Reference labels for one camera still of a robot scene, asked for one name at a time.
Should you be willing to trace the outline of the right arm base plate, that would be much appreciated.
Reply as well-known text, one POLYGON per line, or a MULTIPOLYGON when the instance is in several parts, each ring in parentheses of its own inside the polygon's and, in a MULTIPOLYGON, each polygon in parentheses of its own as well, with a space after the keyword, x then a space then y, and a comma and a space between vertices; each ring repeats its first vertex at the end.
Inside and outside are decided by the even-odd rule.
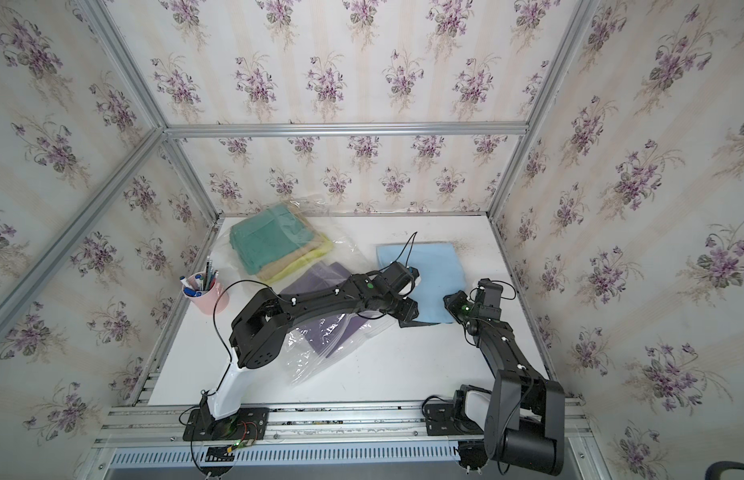
POLYGON ((428 436, 482 435, 482 428, 459 414, 452 402, 429 401, 421 406, 428 436))

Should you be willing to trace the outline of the dark grey trousers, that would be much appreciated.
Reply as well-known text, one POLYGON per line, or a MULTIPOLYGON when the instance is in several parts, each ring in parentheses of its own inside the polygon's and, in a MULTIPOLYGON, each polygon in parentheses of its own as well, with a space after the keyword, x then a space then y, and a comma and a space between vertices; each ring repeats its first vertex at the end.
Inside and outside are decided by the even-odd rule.
POLYGON ((419 320, 399 320, 398 321, 398 324, 399 324, 399 327, 400 328, 421 328, 421 327, 431 327, 431 326, 434 326, 434 327, 435 326, 445 326, 448 323, 449 322, 447 322, 447 323, 442 323, 442 322, 436 322, 436 323, 422 322, 422 321, 419 321, 419 320))

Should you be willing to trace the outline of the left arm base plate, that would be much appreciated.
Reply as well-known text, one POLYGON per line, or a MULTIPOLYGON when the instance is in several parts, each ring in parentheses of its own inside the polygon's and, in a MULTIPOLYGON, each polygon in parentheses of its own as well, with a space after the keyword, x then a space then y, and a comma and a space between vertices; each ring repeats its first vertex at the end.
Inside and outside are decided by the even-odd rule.
POLYGON ((207 406, 196 407, 190 411, 185 423, 183 440, 186 442, 262 440, 270 413, 268 408, 240 408, 237 413, 216 420, 207 406))

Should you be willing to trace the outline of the clear plastic vacuum bag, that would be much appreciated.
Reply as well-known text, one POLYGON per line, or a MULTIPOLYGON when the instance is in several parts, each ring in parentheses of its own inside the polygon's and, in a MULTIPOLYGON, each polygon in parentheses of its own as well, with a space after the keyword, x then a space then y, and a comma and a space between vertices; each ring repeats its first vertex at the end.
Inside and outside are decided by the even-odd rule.
MULTIPOLYGON (((334 243, 335 248, 282 280, 265 282, 246 272, 229 242, 227 253, 238 260, 239 271, 247 278, 243 283, 245 286, 270 286, 282 296, 309 293, 336 285, 352 274, 377 269, 371 257, 362 251, 362 235, 352 231, 346 217, 331 216, 323 202, 316 199, 270 205, 252 202, 237 223, 279 203, 296 205, 306 219, 334 243)), ((228 240, 235 224, 226 231, 228 240)), ((318 319, 289 333, 275 362, 286 372, 291 383, 301 384, 339 363, 393 325, 393 318, 377 311, 318 319)))

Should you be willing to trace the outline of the light blue garment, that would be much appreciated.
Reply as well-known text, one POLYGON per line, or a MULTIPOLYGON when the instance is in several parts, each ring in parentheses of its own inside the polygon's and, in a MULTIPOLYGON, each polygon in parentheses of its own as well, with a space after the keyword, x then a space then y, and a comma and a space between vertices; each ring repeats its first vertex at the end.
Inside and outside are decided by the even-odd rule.
POLYGON ((376 247, 380 267, 397 261, 419 271, 420 283, 410 297, 418 303, 417 321, 427 324, 451 324, 453 317, 444 306, 444 297, 466 290, 464 269, 452 243, 416 244, 412 253, 403 244, 376 247))

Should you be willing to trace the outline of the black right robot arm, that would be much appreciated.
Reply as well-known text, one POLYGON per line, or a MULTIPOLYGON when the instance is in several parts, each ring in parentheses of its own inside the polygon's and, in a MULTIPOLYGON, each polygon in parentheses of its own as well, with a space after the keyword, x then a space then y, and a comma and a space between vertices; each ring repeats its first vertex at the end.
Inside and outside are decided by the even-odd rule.
POLYGON ((482 428, 488 460, 557 476, 565 460, 563 387, 526 359, 502 319, 503 291, 502 283, 484 278, 472 294, 444 297, 494 377, 490 390, 464 389, 462 416, 482 428))

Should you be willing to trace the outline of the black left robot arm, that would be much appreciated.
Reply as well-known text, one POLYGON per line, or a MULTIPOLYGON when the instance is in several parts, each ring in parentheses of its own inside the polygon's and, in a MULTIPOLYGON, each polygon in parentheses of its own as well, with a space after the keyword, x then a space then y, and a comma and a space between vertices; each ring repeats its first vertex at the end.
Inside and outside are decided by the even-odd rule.
POLYGON ((216 389, 202 395, 201 412, 213 422, 236 414, 246 389, 245 373, 272 363, 287 335, 305 324, 373 311, 411 324, 419 315, 418 303, 410 297, 419 279, 417 268, 396 261, 314 292, 282 296, 269 286, 260 289, 231 322, 229 366, 216 389))

